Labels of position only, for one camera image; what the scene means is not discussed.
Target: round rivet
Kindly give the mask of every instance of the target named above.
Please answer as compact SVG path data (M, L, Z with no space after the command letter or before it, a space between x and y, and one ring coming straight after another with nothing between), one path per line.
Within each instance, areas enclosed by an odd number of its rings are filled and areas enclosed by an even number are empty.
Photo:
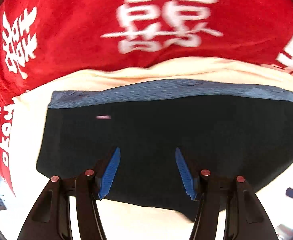
M86 170L85 175L92 176L94 174L94 170Z
M57 182L59 179L60 179L59 176L52 176L51 181Z
M203 176L209 176L209 175L211 174L211 172L210 172L209 170L202 170L202 171L201 171L201 174L202 174Z
M245 182L245 178L242 177L242 176L238 176L237 177L237 182L240 182L240 183Z

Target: red blanket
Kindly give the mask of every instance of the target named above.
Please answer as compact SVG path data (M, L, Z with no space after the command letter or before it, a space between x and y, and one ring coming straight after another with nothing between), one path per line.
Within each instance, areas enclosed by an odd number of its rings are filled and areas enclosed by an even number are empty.
M293 74L291 0L5 0L0 6L0 171L12 97L81 69L218 56Z

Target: black fabric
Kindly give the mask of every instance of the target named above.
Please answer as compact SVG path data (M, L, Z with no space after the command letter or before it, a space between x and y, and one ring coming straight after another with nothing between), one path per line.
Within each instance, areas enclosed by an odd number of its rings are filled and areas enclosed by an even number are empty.
M194 221L198 203L185 193L176 146L211 172L245 176L257 191L293 162L293 102L214 95L48 109L37 170L75 177L112 145L121 160L107 199Z

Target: black cloth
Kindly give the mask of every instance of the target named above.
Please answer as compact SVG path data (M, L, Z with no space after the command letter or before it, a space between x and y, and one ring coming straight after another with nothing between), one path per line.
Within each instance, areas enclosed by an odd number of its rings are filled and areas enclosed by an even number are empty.
M293 162L293 102L213 95L48 109L37 170L75 177L112 145L121 160L106 199L177 210L194 221L198 203L185 193L176 146L201 168L243 175L258 191Z

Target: white sheet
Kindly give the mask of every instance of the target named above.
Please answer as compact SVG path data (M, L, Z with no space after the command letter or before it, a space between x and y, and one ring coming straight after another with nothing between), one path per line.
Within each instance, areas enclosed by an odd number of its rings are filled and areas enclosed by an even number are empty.
M36 171L36 161L41 147L47 106L54 90L101 91L167 78L273 85L293 92L293 76L287 73L215 57L188 57L163 62L150 69L128 68L113 73L83 70L16 97L9 145L9 167L17 197L16 210L8 210L0 218L0 229L4 236L8 240L17 239L29 210L48 182L48 178ZM293 188L293 165L258 192L258 197L275 227L284 223L287 217L293 216L293 200L285 196L288 187ZM174 211L108 200L97 204L108 240L137 236L141 240L187 240L193 226ZM5 221L14 226L8 228ZM219 220L217 239L222 239L223 225L223 219Z

